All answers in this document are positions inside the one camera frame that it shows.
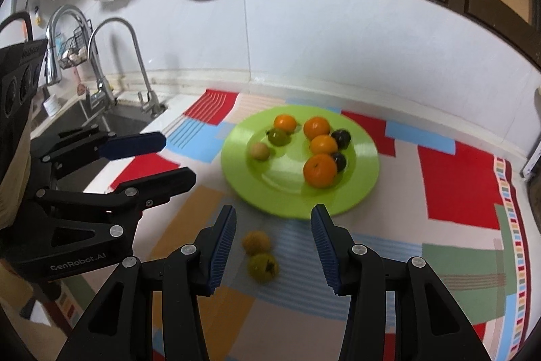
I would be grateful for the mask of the person's hand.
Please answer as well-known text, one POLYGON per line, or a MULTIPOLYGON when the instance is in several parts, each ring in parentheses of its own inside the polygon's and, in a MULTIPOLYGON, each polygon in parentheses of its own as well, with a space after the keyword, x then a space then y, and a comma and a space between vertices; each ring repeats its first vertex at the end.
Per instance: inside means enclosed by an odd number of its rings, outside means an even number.
POLYGON ((1 300, 16 312, 20 312, 33 297, 31 285, 19 277, 5 259, 1 260, 0 283, 1 300))

